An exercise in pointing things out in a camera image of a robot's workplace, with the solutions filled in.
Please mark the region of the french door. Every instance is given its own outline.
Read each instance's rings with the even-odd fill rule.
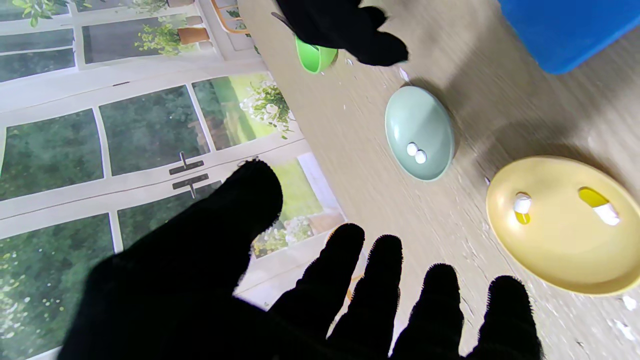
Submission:
[[[283,134],[247,106],[252,89],[270,81],[265,72],[192,70],[3,114],[3,357],[53,358],[91,266],[215,191],[254,156],[276,172],[284,208],[254,242],[237,291],[261,301],[258,285],[317,256],[344,216],[295,121]]]

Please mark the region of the white flower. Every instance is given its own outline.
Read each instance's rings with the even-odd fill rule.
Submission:
[[[278,106],[275,106],[274,104],[269,104],[267,105],[266,110],[268,113],[275,115],[278,112]]]

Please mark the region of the black glove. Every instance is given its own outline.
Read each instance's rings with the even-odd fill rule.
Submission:
[[[367,65],[391,66],[406,61],[406,45],[378,28],[387,20],[375,6],[361,0],[276,0],[300,40],[345,49]]]
[[[250,246],[279,216],[282,190],[263,162],[248,161],[212,195],[98,264],[58,359],[387,358],[399,300],[402,245],[379,238],[348,312],[341,308],[364,243],[338,227],[296,287],[265,312],[232,296]],[[542,357],[522,284],[499,277],[478,346],[468,359]],[[394,359],[459,359],[463,326],[456,273],[431,267]]]

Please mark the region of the wooden table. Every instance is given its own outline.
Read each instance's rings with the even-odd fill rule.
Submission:
[[[461,353],[476,343],[489,282],[524,280],[547,359],[640,359],[640,309],[621,297],[586,297],[544,284],[506,253],[491,232],[487,184],[510,161],[554,154],[615,177],[640,199],[640,31],[573,72],[544,73],[493,0],[373,0],[391,15],[383,30],[408,45],[408,63],[369,67],[341,51],[324,75],[299,65],[291,32],[269,13],[271,0],[241,0],[241,14],[264,61],[350,221],[368,244],[403,239],[396,333],[417,300],[425,271],[456,267],[466,318]],[[435,94],[452,114],[458,150],[435,183],[407,176],[387,147],[384,110],[404,81]],[[640,300],[640,289],[626,295]],[[626,338],[617,322],[630,327]]]

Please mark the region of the light green oval dish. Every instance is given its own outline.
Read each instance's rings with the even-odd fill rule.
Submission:
[[[337,49],[309,45],[296,37],[296,50],[302,67],[311,74],[317,74],[331,65],[338,53]]]
[[[405,86],[396,91],[385,112],[387,141],[400,166],[423,181],[437,180],[453,160],[455,139],[451,120],[440,101],[424,89]],[[427,154],[418,164],[407,153],[410,142]]]

